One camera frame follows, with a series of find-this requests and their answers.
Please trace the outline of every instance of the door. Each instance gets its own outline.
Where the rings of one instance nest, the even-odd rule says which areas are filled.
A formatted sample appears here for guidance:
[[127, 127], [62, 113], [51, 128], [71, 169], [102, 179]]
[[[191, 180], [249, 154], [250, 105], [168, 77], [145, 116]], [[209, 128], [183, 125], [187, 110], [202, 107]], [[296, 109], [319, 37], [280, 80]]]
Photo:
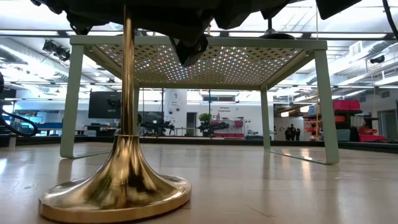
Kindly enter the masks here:
[[187, 113], [187, 136], [196, 136], [197, 113]]

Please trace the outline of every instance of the security camera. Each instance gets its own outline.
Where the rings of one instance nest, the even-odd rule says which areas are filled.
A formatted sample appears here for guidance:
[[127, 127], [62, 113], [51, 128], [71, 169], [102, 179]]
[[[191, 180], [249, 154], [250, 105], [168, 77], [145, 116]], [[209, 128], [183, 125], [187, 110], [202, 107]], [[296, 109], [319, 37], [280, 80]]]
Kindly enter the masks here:
[[385, 59], [386, 59], [386, 58], [384, 57], [384, 55], [382, 55], [382, 56], [377, 57], [377, 58], [372, 58], [372, 59], [370, 60], [370, 62], [371, 62], [371, 63], [383, 63]]

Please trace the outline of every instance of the perforated metal tabletop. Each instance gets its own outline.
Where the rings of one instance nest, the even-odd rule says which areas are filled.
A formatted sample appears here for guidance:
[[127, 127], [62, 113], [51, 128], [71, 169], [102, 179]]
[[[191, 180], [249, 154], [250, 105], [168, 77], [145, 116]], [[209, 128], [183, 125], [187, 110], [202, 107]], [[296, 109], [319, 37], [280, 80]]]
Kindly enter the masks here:
[[[139, 86], [260, 90], [272, 87], [314, 59], [314, 50], [326, 50], [326, 42], [314, 40], [208, 41], [209, 46], [198, 62], [182, 67], [168, 37], [136, 37], [134, 76]], [[87, 56], [121, 77], [121, 36], [74, 36], [71, 43], [84, 43]]]

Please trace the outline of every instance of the wooden floor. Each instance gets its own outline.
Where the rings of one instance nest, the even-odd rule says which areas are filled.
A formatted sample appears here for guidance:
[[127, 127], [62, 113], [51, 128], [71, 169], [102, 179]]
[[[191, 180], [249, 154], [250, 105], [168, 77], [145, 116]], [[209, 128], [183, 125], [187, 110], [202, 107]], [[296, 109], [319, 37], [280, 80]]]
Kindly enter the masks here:
[[[76, 144], [78, 152], [110, 149]], [[398, 220], [398, 155], [340, 150], [338, 166], [269, 154], [257, 146], [143, 144], [148, 163], [193, 185], [182, 209], [144, 223], [391, 224]], [[322, 157], [323, 149], [273, 147]], [[49, 187], [88, 177], [107, 155], [68, 160], [58, 145], [0, 151], [0, 223], [51, 223], [37, 214]]]

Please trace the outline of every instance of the perforated metal panel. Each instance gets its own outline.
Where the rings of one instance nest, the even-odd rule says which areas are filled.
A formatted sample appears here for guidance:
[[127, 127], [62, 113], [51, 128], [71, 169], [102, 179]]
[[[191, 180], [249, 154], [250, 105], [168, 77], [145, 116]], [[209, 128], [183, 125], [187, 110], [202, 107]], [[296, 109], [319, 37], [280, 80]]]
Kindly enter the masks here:
[[[120, 67], [122, 45], [97, 45]], [[181, 67], [170, 45], [137, 45], [135, 78], [140, 83], [194, 83], [202, 85], [261, 85], [302, 49], [208, 46], [199, 61]]]

